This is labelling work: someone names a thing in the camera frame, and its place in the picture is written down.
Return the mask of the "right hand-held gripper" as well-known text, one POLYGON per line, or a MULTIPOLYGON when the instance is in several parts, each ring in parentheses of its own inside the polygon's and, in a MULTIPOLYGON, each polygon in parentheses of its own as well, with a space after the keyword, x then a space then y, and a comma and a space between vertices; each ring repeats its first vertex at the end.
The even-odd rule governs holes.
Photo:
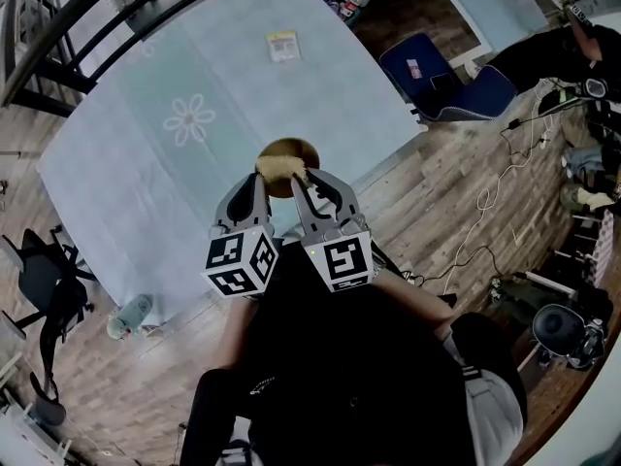
POLYGON ((302 246, 331 292, 371 282, 376 270, 372 236, 353 189, 334 175, 309 168, 307 179, 319 199, 330 202, 334 213, 323 214, 313 203, 308 185, 298 174, 290 185, 305 236, 302 246))

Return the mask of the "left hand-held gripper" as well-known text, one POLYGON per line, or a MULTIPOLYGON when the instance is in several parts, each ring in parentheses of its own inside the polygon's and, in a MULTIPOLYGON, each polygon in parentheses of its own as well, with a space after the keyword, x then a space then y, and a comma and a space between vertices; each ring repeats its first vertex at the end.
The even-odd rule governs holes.
POLYGON ((261 174, 242 178, 218 204, 201 276, 222 298, 266 291, 278 262, 270 218, 270 196, 261 174))

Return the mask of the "yellow sponge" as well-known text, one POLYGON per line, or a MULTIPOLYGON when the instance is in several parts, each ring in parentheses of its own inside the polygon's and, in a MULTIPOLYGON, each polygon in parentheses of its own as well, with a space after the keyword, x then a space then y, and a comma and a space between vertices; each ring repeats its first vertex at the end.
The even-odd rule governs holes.
POLYGON ((266 184, 289 182, 294 177, 308 180, 305 161, 293 155, 261 155, 255 167, 266 184))

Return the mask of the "brown bowl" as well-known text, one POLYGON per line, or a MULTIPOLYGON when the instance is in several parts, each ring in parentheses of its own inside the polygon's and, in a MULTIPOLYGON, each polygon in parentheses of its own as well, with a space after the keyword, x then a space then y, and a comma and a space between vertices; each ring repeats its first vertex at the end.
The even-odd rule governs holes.
MULTIPOLYGON (((293 155, 305 161, 307 170, 309 168, 320 168, 319 155, 315 148, 307 141, 298 138, 275 140, 266 146, 258 157, 261 155, 293 155)), ((293 196, 290 181, 266 184, 266 189, 271 197, 286 199, 293 196)))

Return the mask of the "person's grey shoulder bag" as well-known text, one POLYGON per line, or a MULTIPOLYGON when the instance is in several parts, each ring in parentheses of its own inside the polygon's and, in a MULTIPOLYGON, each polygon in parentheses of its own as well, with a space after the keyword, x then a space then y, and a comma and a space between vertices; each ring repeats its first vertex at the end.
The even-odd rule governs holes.
POLYGON ((475 464, 505 466, 524 431, 518 400, 509 384, 497 374, 468 364, 453 335, 450 331, 443 346, 462 369, 475 464))

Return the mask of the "person's right forearm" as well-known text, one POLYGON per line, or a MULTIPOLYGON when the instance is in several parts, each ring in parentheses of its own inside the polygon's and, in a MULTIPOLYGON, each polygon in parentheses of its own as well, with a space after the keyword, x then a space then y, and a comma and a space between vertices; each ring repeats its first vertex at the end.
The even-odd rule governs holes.
POLYGON ((385 269, 376 274, 373 285, 425 321, 440 340, 450 334, 455 312, 440 297, 385 269))

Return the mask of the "person's left forearm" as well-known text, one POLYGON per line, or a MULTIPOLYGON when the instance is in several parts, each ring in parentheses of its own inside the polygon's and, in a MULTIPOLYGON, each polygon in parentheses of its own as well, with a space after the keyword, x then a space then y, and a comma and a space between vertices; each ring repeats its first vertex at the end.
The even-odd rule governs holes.
POLYGON ((231 301, 228 317, 212 358, 212 369, 227 369, 237 364, 244 348, 246 331, 257 308, 258 302, 252 298, 240 297, 231 301))

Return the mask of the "light blue floral tablecloth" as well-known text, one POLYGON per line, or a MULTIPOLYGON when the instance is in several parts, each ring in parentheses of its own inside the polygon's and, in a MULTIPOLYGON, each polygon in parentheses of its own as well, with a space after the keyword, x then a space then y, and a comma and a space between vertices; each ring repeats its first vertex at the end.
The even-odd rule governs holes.
POLYGON ((118 305, 151 295, 161 325, 209 291, 216 207, 263 148, 305 140, 355 183, 419 130, 322 0, 205 0, 118 60, 38 169, 105 291, 118 305), (266 35, 284 31, 302 58, 275 63, 266 35))

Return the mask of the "clear plastic water bottle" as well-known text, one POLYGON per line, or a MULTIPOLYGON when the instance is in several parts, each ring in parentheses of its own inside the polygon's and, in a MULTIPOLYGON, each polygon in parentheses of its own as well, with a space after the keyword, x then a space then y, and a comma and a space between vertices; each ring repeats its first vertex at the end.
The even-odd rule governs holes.
POLYGON ((108 336, 114 340, 123 340, 133 335, 150 314, 152 305, 151 295, 137 295, 129 303, 109 316, 107 322, 108 336))

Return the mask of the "person's black clothing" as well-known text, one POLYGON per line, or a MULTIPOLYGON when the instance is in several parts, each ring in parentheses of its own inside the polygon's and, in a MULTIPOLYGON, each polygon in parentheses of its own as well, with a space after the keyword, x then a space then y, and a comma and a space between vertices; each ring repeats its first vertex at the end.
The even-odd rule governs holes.
MULTIPOLYGON (((374 258, 375 276, 403 278, 383 252, 374 258)), ((291 243, 252 299, 239 361, 198 381, 180 466, 476 466, 460 364, 373 280, 331 292, 291 243)), ((512 388, 525 429, 502 328, 474 312, 455 312, 450 328, 468 364, 512 388)))

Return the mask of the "white and yellow packet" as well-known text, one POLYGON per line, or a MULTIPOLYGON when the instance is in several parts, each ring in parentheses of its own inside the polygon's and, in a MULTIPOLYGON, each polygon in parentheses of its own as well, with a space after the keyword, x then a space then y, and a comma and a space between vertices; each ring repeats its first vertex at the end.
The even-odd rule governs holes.
POLYGON ((302 58, 295 31, 269 33, 266 41, 271 60, 275 63, 302 58))

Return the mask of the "dark blue chair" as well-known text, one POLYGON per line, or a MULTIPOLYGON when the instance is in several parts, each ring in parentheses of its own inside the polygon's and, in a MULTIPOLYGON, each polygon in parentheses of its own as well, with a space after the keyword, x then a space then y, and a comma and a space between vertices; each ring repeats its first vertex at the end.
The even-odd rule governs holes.
POLYGON ((379 64, 414 108, 431 121, 492 120, 507 109, 517 90, 500 71, 483 66, 469 83, 463 83, 432 40, 425 34, 405 38, 379 57, 379 64), (423 74, 414 80, 407 66, 416 59, 423 74), (430 78, 449 73, 456 87, 436 91, 430 78))

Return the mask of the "grey trash bin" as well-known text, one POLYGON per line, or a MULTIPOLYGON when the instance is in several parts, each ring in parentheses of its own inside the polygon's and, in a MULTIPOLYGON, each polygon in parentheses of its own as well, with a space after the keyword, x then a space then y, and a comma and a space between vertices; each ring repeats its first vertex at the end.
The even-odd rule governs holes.
POLYGON ((359 0, 323 0, 347 26, 360 16, 359 0))

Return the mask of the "black office chair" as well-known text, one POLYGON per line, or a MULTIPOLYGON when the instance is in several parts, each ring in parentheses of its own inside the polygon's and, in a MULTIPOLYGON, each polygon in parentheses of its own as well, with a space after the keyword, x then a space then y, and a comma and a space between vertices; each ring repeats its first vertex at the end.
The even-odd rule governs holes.
POLYGON ((82 282, 96 280, 79 267, 78 249, 58 241, 61 231, 60 225, 52 228, 52 242, 47 244, 27 228, 20 248, 7 236, 0 236, 0 250, 19 270, 18 289, 36 309, 19 320, 1 312, 0 320, 22 341, 26 339, 26 327, 40 319, 44 322, 39 337, 43 375, 39 378, 31 373, 29 379, 35 392, 35 414, 42 424, 52 427, 61 425, 67 415, 53 375, 56 344, 65 343, 69 332, 94 311, 82 282))

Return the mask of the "black dome device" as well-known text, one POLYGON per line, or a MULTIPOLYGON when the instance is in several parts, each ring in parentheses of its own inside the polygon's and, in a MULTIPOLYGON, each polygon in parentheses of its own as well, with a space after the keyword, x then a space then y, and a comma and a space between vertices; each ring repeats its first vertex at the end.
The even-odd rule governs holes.
POLYGON ((551 357, 586 371, 605 354, 605 327, 596 317, 584 318, 569 307, 549 304, 533 319, 533 334, 551 357))

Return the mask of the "small light blue table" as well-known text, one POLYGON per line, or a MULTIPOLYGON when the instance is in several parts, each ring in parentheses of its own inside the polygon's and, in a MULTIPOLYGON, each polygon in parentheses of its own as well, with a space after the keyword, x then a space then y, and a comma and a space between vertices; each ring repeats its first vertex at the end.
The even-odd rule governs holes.
POLYGON ((374 0, 355 34, 373 57, 417 32, 427 32, 452 68, 472 74, 481 59, 544 30, 536 0, 374 0))

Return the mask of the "black metal railing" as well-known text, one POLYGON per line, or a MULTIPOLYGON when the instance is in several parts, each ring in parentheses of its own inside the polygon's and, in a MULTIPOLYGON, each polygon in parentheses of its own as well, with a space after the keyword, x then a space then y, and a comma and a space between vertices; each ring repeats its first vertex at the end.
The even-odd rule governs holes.
POLYGON ((18 0, 7 0, 0 44, 5 82, 0 90, 0 106, 19 105, 58 117, 68 117, 75 109, 65 100, 66 91, 86 95, 98 80, 131 47, 152 35, 172 18, 200 0, 175 0, 157 10, 154 0, 134 0, 115 17, 97 28, 97 32, 80 50, 73 48, 70 30, 101 0, 69 0, 65 5, 50 8, 50 21, 28 45, 25 55, 16 59, 15 31, 18 26, 18 0), (124 21, 140 17, 133 35, 117 47, 92 74, 82 72, 82 62, 124 21))

